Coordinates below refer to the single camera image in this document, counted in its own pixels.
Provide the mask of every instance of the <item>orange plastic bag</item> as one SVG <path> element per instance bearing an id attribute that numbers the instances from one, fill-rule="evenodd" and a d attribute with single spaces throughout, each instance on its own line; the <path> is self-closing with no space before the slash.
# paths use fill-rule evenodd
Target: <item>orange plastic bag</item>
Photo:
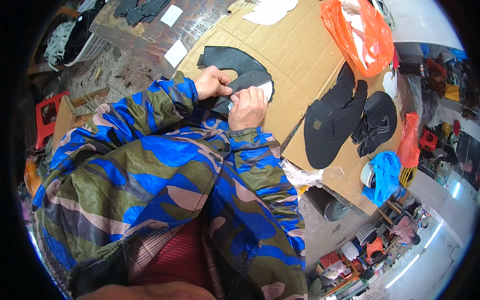
<path id="1" fill-rule="evenodd" d="M 365 35 L 365 47 L 368 54 L 377 61 L 371 63 L 366 69 L 358 55 L 357 47 L 353 41 L 352 26 L 342 14 L 342 4 L 339 0 L 328 0 L 322 4 L 322 19 L 325 27 L 332 35 L 337 46 L 346 51 L 352 58 L 359 71 L 367 77 L 373 77 L 383 71 L 393 59 L 392 32 L 380 14 L 367 0 L 358 0 L 360 4 L 360 17 Z M 378 42 L 379 53 L 374 55 L 371 48 Z"/>
<path id="2" fill-rule="evenodd" d="M 398 146 L 397 156 L 400 164 L 406 168 L 416 167 L 419 164 L 420 149 L 417 144 L 419 116 L 416 112 L 407 114 L 402 132 L 402 141 Z"/>

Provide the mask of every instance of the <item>pink jacket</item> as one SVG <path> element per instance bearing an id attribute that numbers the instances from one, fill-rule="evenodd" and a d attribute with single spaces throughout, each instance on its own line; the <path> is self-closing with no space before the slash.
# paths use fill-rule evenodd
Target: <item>pink jacket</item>
<path id="1" fill-rule="evenodd" d="M 417 233 L 418 229 L 416 220 L 410 220 L 408 216 L 404 216 L 398 225 L 394 225 L 390 231 L 398 235 L 397 242 L 408 244 L 412 241 L 414 233 Z"/>

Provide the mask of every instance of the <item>fluorescent light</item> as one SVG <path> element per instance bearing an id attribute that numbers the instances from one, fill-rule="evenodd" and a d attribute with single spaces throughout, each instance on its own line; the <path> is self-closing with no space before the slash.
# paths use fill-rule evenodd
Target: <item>fluorescent light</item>
<path id="1" fill-rule="evenodd" d="M 430 245 L 430 243 L 432 242 L 433 238 L 437 235 L 438 231 L 440 230 L 440 227 L 442 227 L 442 223 L 438 224 L 438 227 L 437 229 L 435 229 L 435 232 L 432 234 L 432 237 L 428 240 L 428 242 L 425 244 L 425 249 L 427 249 L 427 247 Z"/>
<path id="2" fill-rule="evenodd" d="M 460 190 L 460 182 L 456 183 L 455 190 L 453 191 L 452 196 L 456 198 L 456 195 L 458 194 L 458 190 Z"/>
<path id="3" fill-rule="evenodd" d="M 400 274 L 398 274 L 397 277 L 395 277 L 394 280 L 392 280 L 389 284 L 387 284 L 387 286 L 385 288 L 389 288 L 391 287 L 394 283 L 396 283 L 397 280 L 400 279 L 401 276 L 403 276 L 403 274 L 405 274 L 408 269 L 410 269 L 411 266 L 413 266 L 413 264 L 417 261 L 417 259 L 420 257 L 420 254 L 417 254 L 417 256 L 415 256 L 415 258 L 413 259 L 413 261 L 411 261 L 411 263 L 408 264 L 408 266 L 405 268 L 405 270 L 403 270 Z"/>

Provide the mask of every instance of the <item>camouflage jacket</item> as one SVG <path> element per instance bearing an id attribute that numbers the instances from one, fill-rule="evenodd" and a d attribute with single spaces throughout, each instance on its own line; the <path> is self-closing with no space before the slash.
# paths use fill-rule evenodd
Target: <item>camouflage jacket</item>
<path id="1" fill-rule="evenodd" d="M 61 141 L 34 197 L 35 235 L 52 278 L 74 298 L 127 285 L 135 240 L 172 235 L 202 212 L 236 278 L 260 298 L 306 299 L 304 222 L 278 141 L 261 127 L 229 131 L 197 103 L 193 81 L 177 72 L 102 104 Z"/>

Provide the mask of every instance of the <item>red plastic stool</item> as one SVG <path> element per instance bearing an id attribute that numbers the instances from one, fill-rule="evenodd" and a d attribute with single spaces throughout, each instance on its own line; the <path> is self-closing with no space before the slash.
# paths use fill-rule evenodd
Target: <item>red plastic stool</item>
<path id="1" fill-rule="evenodd" d="M 48 142 L 48 137 L 52 135 L 55 130 L 55 121 L 50 122 L 50 120 L 44 120 L 42 116 L 42 108 L 53 103 L 55 106 L 55 116 L 56 116 L 59 111 L 60 100 L 63 95 L 68 95 L 68 91 L 62 92 L 47 100 L 43 100 L 42 102 L 36 105 L 35 107 L 35 117 L 36 117 L 35 148 L 36 149 L 40 149 L 41 147 L 45 146 Z"/>
<path id="2" fill-rule="evenodd" d="M 423 128 L 422 136 L 419 139 L 420 148 L 427 151 L 433 151 L 437 147 L 438 137 L 432 132 Z"/>

